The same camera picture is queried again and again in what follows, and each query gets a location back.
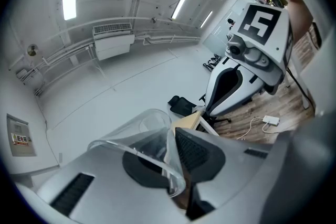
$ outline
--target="power adapter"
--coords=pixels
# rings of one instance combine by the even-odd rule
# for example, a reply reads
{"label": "power adapter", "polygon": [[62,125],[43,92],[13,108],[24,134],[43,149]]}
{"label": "power adapter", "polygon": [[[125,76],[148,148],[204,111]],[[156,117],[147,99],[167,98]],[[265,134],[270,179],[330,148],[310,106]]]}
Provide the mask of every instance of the power adapter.
{"label": "power adapter", "polygon": [[272,116],[264,116],[263,122],[268,123],[273,126],[278,126],[280,119]]}

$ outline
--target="air conditioner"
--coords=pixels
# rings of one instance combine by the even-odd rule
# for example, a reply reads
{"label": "air conditioner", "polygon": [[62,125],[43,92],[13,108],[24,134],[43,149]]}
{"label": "air conditioner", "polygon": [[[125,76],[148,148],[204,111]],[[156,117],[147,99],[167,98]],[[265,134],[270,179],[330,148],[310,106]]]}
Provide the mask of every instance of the air conditioner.
{"label": "air conditioner", "polygon": [[97,58],[104,60],[130,51],[135,35],[129,23],[94,26],[92,29]]}

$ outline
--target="ceiling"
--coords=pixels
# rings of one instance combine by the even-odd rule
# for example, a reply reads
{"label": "ceiling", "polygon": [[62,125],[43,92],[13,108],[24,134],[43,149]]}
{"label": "ceiling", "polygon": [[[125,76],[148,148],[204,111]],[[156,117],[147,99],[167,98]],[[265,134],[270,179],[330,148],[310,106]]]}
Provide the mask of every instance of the ceiling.
{"label": "ceiling", "polygon": [[[2,46],[5,50],[4,55],[10,65],[24,54],[24,58],[16,64],[15,72],[28,64],[31,67],[38,64],[41,57],[26,59],[27,47],[30,44],[37,44],[40,54],[47,58],[59,48],[92,38],[93,25],[120,22],[120,20],[108,21],[108,18],[114,17],[155,17],[166,20],[156,23],[150,20],[127,20],[132,23],[136,33],[152,31],[156,35],[169,33],[201,36],[204,28],[200,29],[200,25],[203,20],[211,10],[215,13],[225,2],[225,0],[186,0],[176,20],[172,21],[171,16],[178,1],[77,0],[77,17],[64,21],[62,0],[12,0],[2,22],[1,42],[4,44]],[[91,23],[100,19],[106,21]],[[78,25],[82,26],[65,31]],[[71,62],[68,66],[63,65],[63,69],[65,68],[71,68]]]}

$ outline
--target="wooden floor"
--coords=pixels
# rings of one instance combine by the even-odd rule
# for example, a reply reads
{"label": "wooden floor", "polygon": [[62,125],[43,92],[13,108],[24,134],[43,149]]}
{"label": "wooden floor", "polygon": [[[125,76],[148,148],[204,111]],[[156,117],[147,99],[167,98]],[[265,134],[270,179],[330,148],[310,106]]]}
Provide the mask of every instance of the wooden floor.
{"label": "wooden floor", "polygon": [[[303,67],[313,57],[312,48],[306,36],[295,44],[293,51],[297,54]],[[296,77],[295,69],[291,62],[289,63],[289,68]],[[268,132],[292,130],[312,118],[314,116],[312,107],[309,106],[306,110],[303,108],[300,89],[288,74],[286,76],[290,82],[289,88],[283,82],[275,95],[269,95],[267,92],[262,95],[256,94],[251,103],[225,115],[225,118],[230,118],[232,123],[227,123],[226,121],[216,123],[214,126],[216,132],[220,136],[237,139],[248,131],[250,121],[253,118],[263,118],[265,115],[280,118],[280,123],[277,127],[265,127]],[[262,120],[253,120],[251,131],[244,136],[244,139],[251,142],[273,143],[277,134],[263,133],[261,130],[263,125]]]}

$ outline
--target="black office chair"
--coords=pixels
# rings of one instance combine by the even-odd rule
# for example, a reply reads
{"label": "black office chair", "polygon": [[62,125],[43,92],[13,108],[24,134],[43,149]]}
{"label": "black office chair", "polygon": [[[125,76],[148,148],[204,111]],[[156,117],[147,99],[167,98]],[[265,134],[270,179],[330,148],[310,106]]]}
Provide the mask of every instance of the black office chair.
{"label": "black office chair", "polygon": [[[205,101],[205,94],[199,99]],[[171,106],[170,111],[182,115],[184,117],[189,116],[193,114],[193,108],[196,106],[192,102],[188,101],[184,97],[179,97],[175,95],[168,104]],[[215,123],[221,122],[221,121],[227,121],[231,122],[231,119],[221,119],[217,120],[215,117],[210,117],[206,113],[202,115],[203,119],[211,126],[213,127]]]}

